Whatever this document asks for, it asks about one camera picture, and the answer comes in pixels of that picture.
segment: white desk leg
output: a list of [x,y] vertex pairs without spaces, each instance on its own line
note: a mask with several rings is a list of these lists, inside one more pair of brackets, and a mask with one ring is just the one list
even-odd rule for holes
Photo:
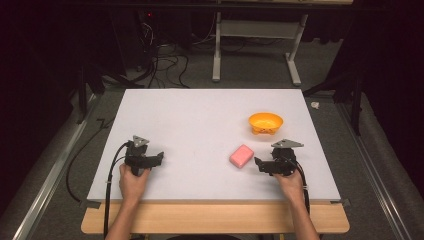
[[213,56],[212,81],[221,79],[221,13],[216,13],[215,55]]
[[299,26],[298,26],[297,31],[296,31],[293,49],[290,53],[286,53],[287,66],[288,66],[289,71],[290,71],[292,82],[295,86],[300,86],[301,82],[300,82],[300,78],[299,78],[299,73],[297,72],[296,64],[294,63],[294,57],[296,56],[296,52],[297,52],[297,49],[299,47],[300,39],[302,38],[303,31],[305,29],[307,19],[308,19],[307,14],[302,15],[302,19],[300,20]]

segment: metal floor strip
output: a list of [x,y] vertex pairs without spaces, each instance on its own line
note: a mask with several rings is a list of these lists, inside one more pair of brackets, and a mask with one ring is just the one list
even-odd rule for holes
[[375,191],[375,194],[380,202],[381,208],[383,209],[387,220],[396,236],[396,239],[412,239],[406,226],[399,215],[396,204],[394,203],[392,197],[387,191],[386,186],[384,185],[376,167],[374,166],[373,160],[368,154],[368,151],[365,147],[364,142],[361,137],[357,136],[355,131],[350,125],[350,115],[344,104],[336,104],[337,110],[339,111],[340,116],[345,121],[352,138],[355,141],[356,147],[358,148],[361,154],[362,164],[365,168],[367,177],[371,183],[372,188]]
[[89,109],[87,111],[85,119],[81,124],[79,124],[75,133],[69,140],[69,143],[67,144],[66,148],[62,151],[62,153],[59,155],[58,159],[54,163],[52,169],[49,172],[49,175],[44,181],[43,186],[38,192],[28,213],[26,214],[24,220],[16,231],[15,236],[13,237],[14,240],[29,239],[31,234],[35,230],[38,221],[41,219],[44,210],[47,208],[50,199],[52,198],[56,187],[59,184],[60,179],[69,164],[69,155],[71,154],[72,149],[74,148],[76,142],[81,136],[85,126],[87,125],[87,119],[90,117],[91,113],[97,106],[99,100],[100,96],[95,96],[94,94],[91,95],[89,99]]

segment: pink sponge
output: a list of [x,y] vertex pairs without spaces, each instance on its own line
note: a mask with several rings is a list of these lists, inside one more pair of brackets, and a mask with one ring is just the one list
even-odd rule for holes
[[230,162],[242,168],[252,157],[253,151],[243,144],[230,156]]

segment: yellow bowl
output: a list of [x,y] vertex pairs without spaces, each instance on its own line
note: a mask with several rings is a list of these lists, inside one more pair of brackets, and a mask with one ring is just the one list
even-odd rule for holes
[[249,123],[255,135],[259,133],[274,135],[283,124],[283,119],[274,113],[263,112],[250,116]]

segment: human hand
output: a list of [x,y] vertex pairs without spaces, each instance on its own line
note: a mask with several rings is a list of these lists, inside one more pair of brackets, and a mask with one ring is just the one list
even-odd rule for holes
[[146,188],[150,169],[145,169],[143,174],[137,177],[132,174],[131,167],[123,163],[119,166],[119,171],[121,173],[119,187],[121,188],[123,201],[132,203],[138,202],[143,196]]
[[273,175],[280,183],[281,191],[290,203],[303,202],[303,182],[298,170],[290,176],[282,176],[276,173]]

